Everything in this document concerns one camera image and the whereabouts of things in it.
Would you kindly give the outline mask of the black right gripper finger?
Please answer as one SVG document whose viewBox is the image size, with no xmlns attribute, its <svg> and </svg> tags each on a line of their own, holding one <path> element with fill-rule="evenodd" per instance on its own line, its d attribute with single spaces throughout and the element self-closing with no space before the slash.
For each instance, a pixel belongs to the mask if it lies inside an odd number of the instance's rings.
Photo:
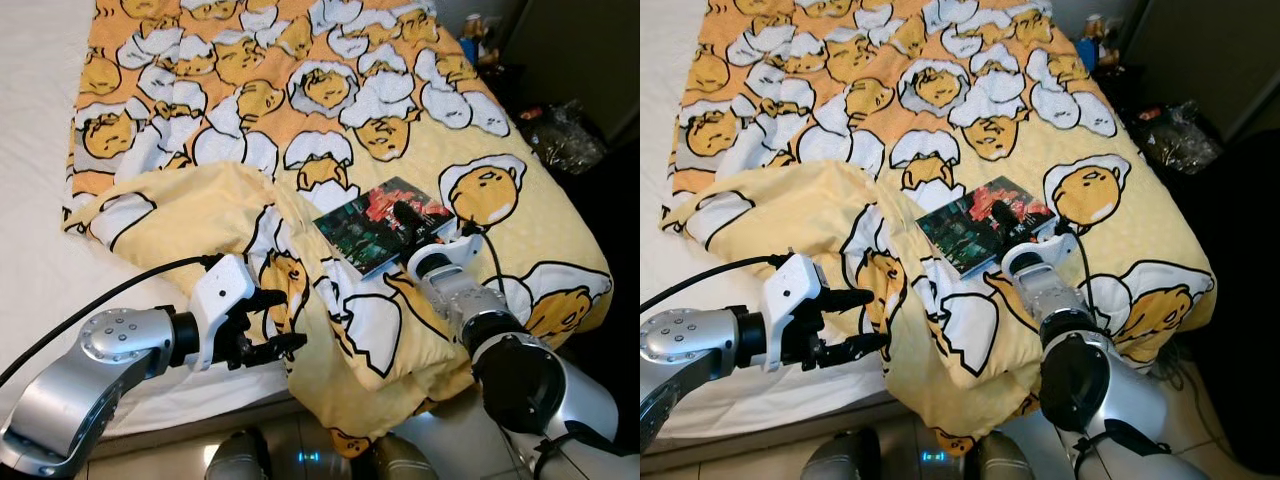
<svg viewBox="0 0 1280 480">
<path fill-rule="evenodd" d="M 397 239 L 403 246 L 419 244 L 426 230 L 426 224 L 413 206 L 406 201 L 397 201 L 392 205 L 392 214 L 397 223 Z"/>
<path fill-rule="evenodd" d="M 1023 227 L 1016 212 L 1004 200 L 992 204 L 991 215 L 995 219 L 995 230 L 1001 243 L 1021 243 Z"/>
</svg>

